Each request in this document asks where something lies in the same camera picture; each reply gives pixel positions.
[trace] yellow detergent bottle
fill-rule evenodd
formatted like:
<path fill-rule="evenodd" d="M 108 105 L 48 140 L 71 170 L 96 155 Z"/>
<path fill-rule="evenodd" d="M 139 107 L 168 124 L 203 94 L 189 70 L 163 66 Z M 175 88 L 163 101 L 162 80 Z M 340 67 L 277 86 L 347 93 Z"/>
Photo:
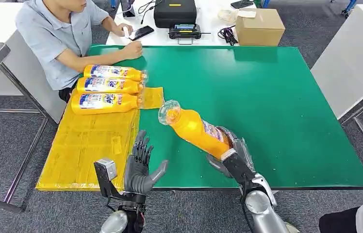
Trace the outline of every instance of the yellow detergent bottle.
<path fill-rule="evenodd" d="M 112 78 L 80 78 L 77 81 L 79 93 L 139 93 L 143 90 L 145 82 L 136 82 L 130 79 Z"/>
<path fill-rule="evenodd" d="M 166 101 L 159 109 L 159 121 L 173 127 L 177 135 L 208 152 L 216 159 L 230 149 L 227 136 L 214 125 L 202 120 L 194 110 L 184 110 L 175 100 Z"/>
<path fill-rule="evenodd" d="M 142 95 L 113 93 L 75 94 L 71 97 L 71 108 L 78 115 L 127 112 L 140 108 L 143 103 Z"/>
<path fill-rule="evenodd" d="M 114 67 L 88 65 L 83 72 L 84 77 L 131 79 L 133 81 L 142 81 L 148 78 L 145 70 L 137 70 L 132 67 Z"/>

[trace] yellow plastic sheet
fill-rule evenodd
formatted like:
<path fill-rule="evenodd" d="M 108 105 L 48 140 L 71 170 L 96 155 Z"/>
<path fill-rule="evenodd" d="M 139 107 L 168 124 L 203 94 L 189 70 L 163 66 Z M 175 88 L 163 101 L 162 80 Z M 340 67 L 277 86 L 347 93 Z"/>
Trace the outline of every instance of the yellow plastic sheet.
<path fill-rule="evenodd" d="M 144 108 L 158 108 L 163 104 L 163 88 L 146 88 L 145 95 Z M 100 158 L 110 158 L 117 168 L 113 184 L 123 190 L 124 168 L 138 133 L 139 118 L 139 109 L 126 113 L 76 115 L 69 103 L 36 188 L 98 191 L 93 163 Z"/>

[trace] gray carpet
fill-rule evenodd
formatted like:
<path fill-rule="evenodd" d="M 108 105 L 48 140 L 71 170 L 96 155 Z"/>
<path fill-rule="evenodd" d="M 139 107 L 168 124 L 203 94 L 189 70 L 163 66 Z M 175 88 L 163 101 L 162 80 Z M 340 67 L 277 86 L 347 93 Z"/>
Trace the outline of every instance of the gray carpet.
<path fill-rule="evenodd" d="M 97 2 L 109 10 L 109 3 Z M 339 15 L 347 1 L 291 2 L 272 0 L 286 26 L 282 46 L 296 46 L 312 67 L 343 24 Z M 93 43 L 105 43 L 107 32 L 93 28 Z M 23 97 L 0 97 L 1 107 L 32 108 Z M 39 115 L 0 114 L 0 199 L 3 199 L 35 131 Z M 56 129 L 47 125 L 12 203 L 26 206 L 22 214 L 0 210 L 0 233 L 98 232 L 110 211 L 98 192 L 41 192 L 34 189 Z M 345 132 L 363 162 L 363 135 L 354 122 Z M 146 213 L 147 233 L 245 233 L 249 232 L 235 191 L 153 191 Z M 317 233 L 326 213 L 363 204 L 363 190 L 280 191 L 278 213 L 303 233 Z"/>

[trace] smartphone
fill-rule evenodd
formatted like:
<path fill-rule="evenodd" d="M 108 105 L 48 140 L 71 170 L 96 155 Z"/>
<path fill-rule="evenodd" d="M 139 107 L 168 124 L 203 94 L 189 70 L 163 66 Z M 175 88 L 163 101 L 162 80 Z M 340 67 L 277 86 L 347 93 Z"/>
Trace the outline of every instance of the smartphone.
<path fill-rule="evenodd" d="M 240 9 L 240 8 L 243 8 L 243 7 L 251 6 L 253 4 L 254 4 L 253 1 L 250 1 L 250 0 L 242 0 L 242 1 L 233 2 L 230 5 L 232 7 L 234 7 L 234 8 L 236 8 L 236 9 Z"/>
<path fill-rule="evenodd" d="M 130 35 L 129 39 L 132 40 L 132 41 L 135 41 L 135 40 L 137 40 L 137 39 L 139 39 L 139 38 L 141 38 L 141 37 L 143 37 L 143 36 L 145 36 L 147 34 L 150 34 L 152 32 L 154 32 L 154 30 L 150 26 L 145 26 L 145 27 L 139 28 L 135 32 L 133 32 Z"/>

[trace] cardboard box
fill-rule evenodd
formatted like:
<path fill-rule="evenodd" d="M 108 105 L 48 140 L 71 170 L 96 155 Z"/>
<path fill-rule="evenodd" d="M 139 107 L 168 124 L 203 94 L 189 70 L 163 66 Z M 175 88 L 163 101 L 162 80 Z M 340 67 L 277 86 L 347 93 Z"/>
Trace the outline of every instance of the cardboard box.
<path fill-rule="evenodd" d="M 255 18 L 237 17 L 236 32 L 239 45 L 277 46 L 284 25 L 276 9 L 249 9 Z"/>

